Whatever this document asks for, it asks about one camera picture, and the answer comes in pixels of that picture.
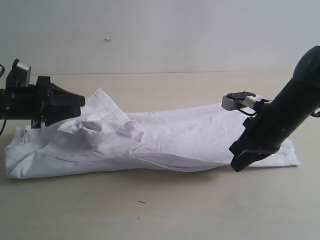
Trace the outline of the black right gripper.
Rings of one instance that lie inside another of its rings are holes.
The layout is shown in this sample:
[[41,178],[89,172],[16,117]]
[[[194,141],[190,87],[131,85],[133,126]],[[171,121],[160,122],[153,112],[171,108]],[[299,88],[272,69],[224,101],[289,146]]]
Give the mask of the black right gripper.
[[261,161],[279,151],[279,147],[270,148],[262,145],[250,135],[251,122],[252,119],[246,119],[243,122],[242,125],[245,127],[243,133],[229,147],[230,152],[233,154],[230,166],[236,172],[240,172],[252,163]]

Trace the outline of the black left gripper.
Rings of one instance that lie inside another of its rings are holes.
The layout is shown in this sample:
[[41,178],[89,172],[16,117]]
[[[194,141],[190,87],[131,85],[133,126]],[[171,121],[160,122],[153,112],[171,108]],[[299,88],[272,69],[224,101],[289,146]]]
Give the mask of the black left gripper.
[[59,115],[64,118],[79,117],[81,108],[86,104],[83,95],[67,91],[51,83],[50,76],[39,76],[35,90],[35,112],[31,120],[32,129],[39,129],[42,124],[50,126],[59,122]]

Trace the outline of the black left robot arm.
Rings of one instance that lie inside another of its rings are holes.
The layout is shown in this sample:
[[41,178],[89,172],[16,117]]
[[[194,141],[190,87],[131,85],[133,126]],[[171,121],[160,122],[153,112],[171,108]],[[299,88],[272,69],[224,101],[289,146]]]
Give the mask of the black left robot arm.
[[0,118],[30,120],[34,129],[79,117],[85,104],[84,96],[51,83],[49,76],[39,76],[36,84],[26,87],[0,90]]

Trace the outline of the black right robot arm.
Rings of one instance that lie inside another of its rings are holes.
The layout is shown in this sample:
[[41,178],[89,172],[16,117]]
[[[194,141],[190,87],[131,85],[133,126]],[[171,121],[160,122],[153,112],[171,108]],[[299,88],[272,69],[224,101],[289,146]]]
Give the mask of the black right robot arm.
[[239,172],[280,150],[282,143],[320,107],[320,47],[308,50],[292,78],[270,102],[248,103],[254,110],[243,122],[244,132],[230,147],[231,167]]

